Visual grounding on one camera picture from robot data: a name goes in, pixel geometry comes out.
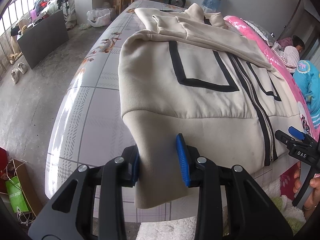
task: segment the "beige hoodie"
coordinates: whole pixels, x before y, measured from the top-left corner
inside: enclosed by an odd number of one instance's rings
[[[187,195],[178,133],[217,165],[251,174],[287,153],[274,132],[302,130],[300,112],[255,41],[204,24],[196,4],[183,13],[135,13],[147,29],[123,44],[118,74],[121,115],[140,153],[138,208]]]

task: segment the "person lying on bed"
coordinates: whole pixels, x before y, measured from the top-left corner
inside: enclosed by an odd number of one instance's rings
[[[287,46],[293,46],[297,49],[299,53],[301,53],[305,49],[305,44],[302,39],[298,36],[293,35],[293,38],[288,37],[282,40],[277,41],[277,43],[281,46],[281,50],[283,51]]]
[[[293,79],[302,92],[317,129],[320,125],[320,72],[310,61],[300,60]]]
[[[287,70],[293,74],[298,66],[298,61],[300,60],[299,52],[303,51],[304,48],[304,42],[298,36],[294,35],[292,39],[292,46],[285,46],[284,51],[281,51],[282,47],[278,42],[275,42],[272,50],[286,65]]]

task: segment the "blue gripper pad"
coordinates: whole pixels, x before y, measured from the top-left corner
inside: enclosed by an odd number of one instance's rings
[[[138,181],[139,173],[139,154],[136,155],[132,165],[132,182],[135,184]]]
[[[304,139],[304,133],[300,132],[299,130],[295,129],[293,126],[290,126],[288,129],[289,133],[294,136],[295,138],[302,141]]]
[[[182,135],[178,134],[176,138],[176,147],[177,147],[177,153],[179,158],[179,164],[180,164],[180,170],[181,175],[184,183],[187,187],[190,186],[190,174],[189,174],[189,165],[186,158],[186,154],[188,153],[187,146],[184,142],[184,139]]]

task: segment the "red bag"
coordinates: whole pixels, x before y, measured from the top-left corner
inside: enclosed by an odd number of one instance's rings
[[[7,151],[0,148],[0,193],[7,194],[7,188],[5,186],[5,180],[1,179],[2,176],[6,176],[5,168],[8,164]]]

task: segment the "shoe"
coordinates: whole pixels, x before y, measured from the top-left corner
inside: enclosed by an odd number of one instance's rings
[[[14,62],[16,61],[18,55],[19,55],[19,53],[10,54],[10,55],[9,55],[10,64],[12,64],[12,65],[14,64]]]
[[[18,64],[18,70],[20,70],[20,72],[22,73],[22,75],[25,74],[25,72],[27,72],[28,68],[26,65],[24,65],[22,62],[20,62]]]
[[[19,70],[17,68],[14,68],[12,71],[11,71],[11,78],[12,78],[12,81],[17,84],[17,82],[19,81]]]

